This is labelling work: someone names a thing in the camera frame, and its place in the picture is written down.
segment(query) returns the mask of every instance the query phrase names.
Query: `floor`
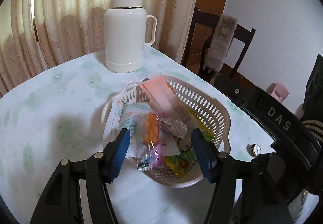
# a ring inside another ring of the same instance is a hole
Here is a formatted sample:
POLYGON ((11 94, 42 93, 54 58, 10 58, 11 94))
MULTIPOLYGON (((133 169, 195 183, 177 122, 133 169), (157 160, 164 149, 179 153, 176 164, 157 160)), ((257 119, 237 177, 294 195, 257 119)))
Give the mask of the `floor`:
MULTIPOLYGON (((187 67, 187 69, 192 71, 194 74, 198 74, 199 68, 200 68, 199 63, 187 67)), ((221 71, 217 75, 223 74, 223 75, 229 76, 231 71, 232 71, 232 68, 230 66, 224 64, 221 71)), ((256 87, 252 82, 250 82, 248 79, 246 79, 244 76, 242 76, 238 72, 236 72, 235 75, 233 76, 233 81, 236 82, 238 85, 241 85, 245 88, 252 89, 252 88, 256 87)), ((210 84, 213 85, 213 83, 214 83, 214 78, 211 79, 210 84)))

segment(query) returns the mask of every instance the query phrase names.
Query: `curtain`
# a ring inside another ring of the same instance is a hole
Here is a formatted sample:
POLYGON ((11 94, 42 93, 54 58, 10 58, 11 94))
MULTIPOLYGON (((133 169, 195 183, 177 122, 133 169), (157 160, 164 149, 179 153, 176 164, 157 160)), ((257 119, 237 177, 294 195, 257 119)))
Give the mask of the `curtain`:
POLYGON ((0 93, 42 72, 31 18, 31 0, 4 0, 0 6, 0 93))
MULTIPOLYGON (((76 57, 104 50, 103 15, 110 0, 5 0, 0 7, 0 93, 76 57)), ((154 48, 180 62, 195 0, 143 0, 158 20, 154 48)), ((150 34, 151 23, 147 33, 150 34)))

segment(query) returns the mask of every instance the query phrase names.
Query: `white plastic basket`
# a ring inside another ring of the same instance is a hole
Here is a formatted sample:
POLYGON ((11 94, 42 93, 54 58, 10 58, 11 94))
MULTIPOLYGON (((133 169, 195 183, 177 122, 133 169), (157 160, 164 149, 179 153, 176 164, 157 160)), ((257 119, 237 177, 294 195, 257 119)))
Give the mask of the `white plastic basket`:
MULTIPOLYGON (((201 122, 215 134, 215 139, 213 140, 215 146, 219 148, 221 141, 223 141, 224 151, 229 154, 231 149, 228 139, 230 116, 226 108, 219 101, 206 95, 193 85, 174 76, 164 74, 163 76, 172 86, 180 100, 195 110, 201 122)), ((110 113, 111 115, 108 117, 107 126, 110 125, 112 127, 117 100, 125 100, 130 103, 149 101, 146 94, 138 86, 141 82, 130 81, 123 86, 121 92, 105 105, 101 114, 102 123, 105 122, 107 113, 110 113)), ((126 156, 126 159, 137 166, 135 158, 126 156)), ((153 169, 143 171, 143 173, 162 185, 174 188, 188 187, 203 179, 200 166, 197 162, 190 166, 190 169, 183 177, 178 177, 171 170, 165 171, 163 169, 153 169)))

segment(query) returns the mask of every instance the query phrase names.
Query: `wooden chair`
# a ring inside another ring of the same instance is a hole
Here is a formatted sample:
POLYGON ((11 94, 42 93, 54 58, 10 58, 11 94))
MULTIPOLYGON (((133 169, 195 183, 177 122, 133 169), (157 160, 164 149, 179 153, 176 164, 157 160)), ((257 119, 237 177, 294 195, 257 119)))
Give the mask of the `wooden chair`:
MULTIPOLYGON (((204 42, 203 47, 202 47, 200 69, 198 72, 198 76, 201 77, 204 81, 206 81, 208 83, 210 82, 210 80, 214 74, 214 71, 211 71, 208 68, 203 70, 205 53, 206 53, 206 49, 208 49, 211 45, 211 41, 213 38, 215 27, 216 27, 219 19, 220 19, 220 17, 218 15, 200 12, 200 8, 198 6, 195 6, 190 31, 188 33, 187 43, 185 46, 184 56, 183 56, 182 63, 181 63, 183 66, 186 67, 187 59, 188 59, 188 56, 190 53, 190 47, 191 47, 191 43, 192 43, 195 24, 198 23, 198 24, 212 28, 212 34, 206 39, 206 41, 204 42)), ((235 63, 235 66, 233 67, 233 69, 229 75, 229 78, 233 78, 233 76, 235 75, 235 72, 238 70, 238 67, 240 66, 242 59, 244 58, 244 56, 248 50, 248 47, 251 43, 252 38, 254 37, 255 32, 256 32, 256 29, 254 29, 254 28, 251 31, 248 31, 246 28, 242 27, 241 25, 237 26, 233 38, 236 38, 236 39, 242 41, 243 43, 245 43, 245 45, 242 49, 242 52, 241 52, 237 62, 235 63)))

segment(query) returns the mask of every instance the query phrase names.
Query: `white tablecloth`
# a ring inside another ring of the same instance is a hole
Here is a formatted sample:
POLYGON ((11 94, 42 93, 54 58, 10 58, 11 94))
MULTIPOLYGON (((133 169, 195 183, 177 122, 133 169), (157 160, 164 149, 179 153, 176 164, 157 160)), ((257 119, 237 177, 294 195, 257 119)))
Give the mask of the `white tablecloth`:
MULTIPOLYGON (((250 161, 246 147, 253 143, 263 153, 273 151, 272 138, 213 86, 152 47, 145 47, 144 55, 144 66, 128 74, 107 70, 104 52, 83 56, 44 71, 0 99, 0 194, 21 224, 29 223, 61 159, 83 160, 102 150, 102 108, 129 80, 157 73, 186 80, 228 110, 234 158, 250 161)), ((127 161, 108 186, 120 223, 131 224, 203 223, 214 189, 205 179, 184 189, 164 187, 127 161)), ((236 197, 240 192, 238 182, 236 197)), ((88 221, 86 206, 84 215, 88 221)))

